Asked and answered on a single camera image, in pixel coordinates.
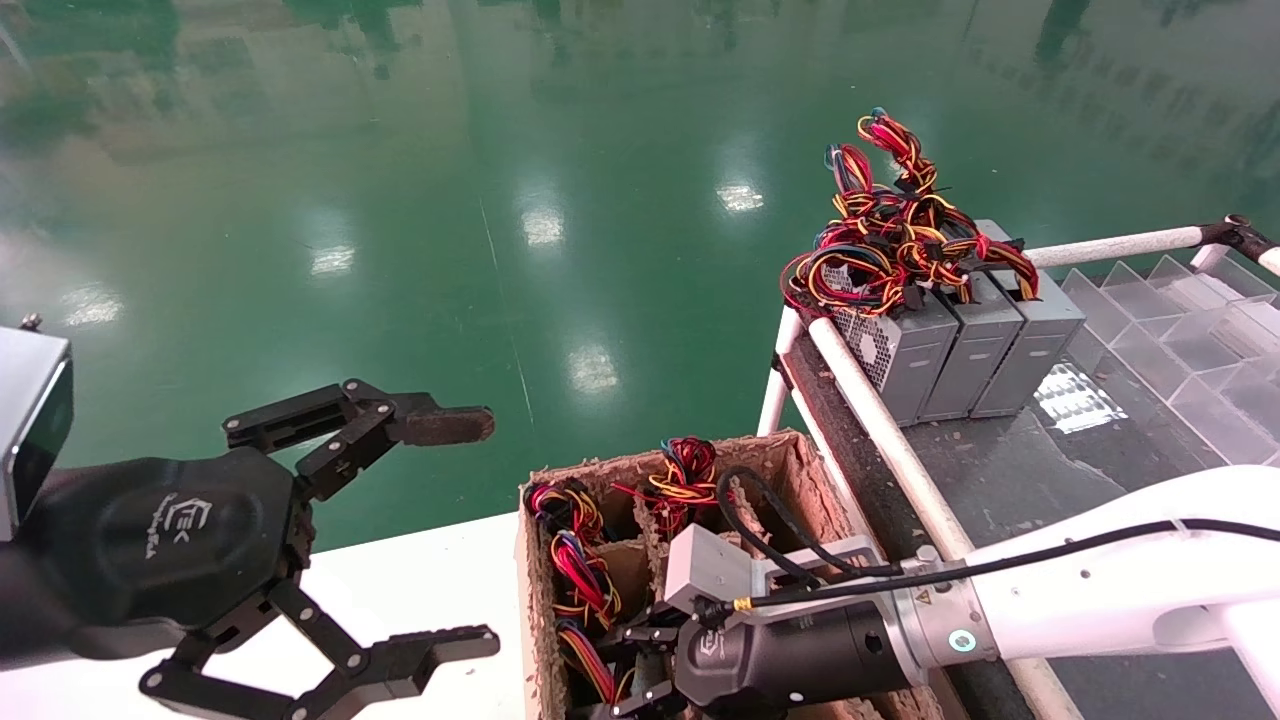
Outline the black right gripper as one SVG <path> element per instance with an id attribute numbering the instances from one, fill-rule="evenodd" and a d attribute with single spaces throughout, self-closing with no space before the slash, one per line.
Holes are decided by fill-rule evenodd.
<path id="1" fill-rule="evenodd" d="M 576 708 L 575 717 L 680 719 L 690 705 L 707 716 L 783 716 L 913 684 L 872 602 L 719 630 L 689 619 L 637 615 L 609 629 L 600 638 L 602 659 L 671 653 L 678 644 L 675 685 L 659 683 L 612 705 Z"/>

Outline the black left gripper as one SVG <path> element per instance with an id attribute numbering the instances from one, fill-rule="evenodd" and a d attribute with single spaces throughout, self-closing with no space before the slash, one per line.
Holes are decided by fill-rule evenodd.
<path id="1" fill-rule="evenodd" d="M 397 445 L 470 445 L 494 429 L 486 406 L 346 380 L 229 416 L 234 450 L 216 457 L 56 470 L 20 528 L 20 641 L 180 641 L 138 689 L 200 719 L 353 719 L 421 696 L 440 665 L 497 655 L 499 635 L 457 626 L 360 646 L 293 583 L 315 539 L 294 483 L 326 501 Z M 316 438 L 294 478 L 268 456 Z M 330 661 L 312 689 L 291 697 L 205 675 L 223 646 L 275 616 Z"/>

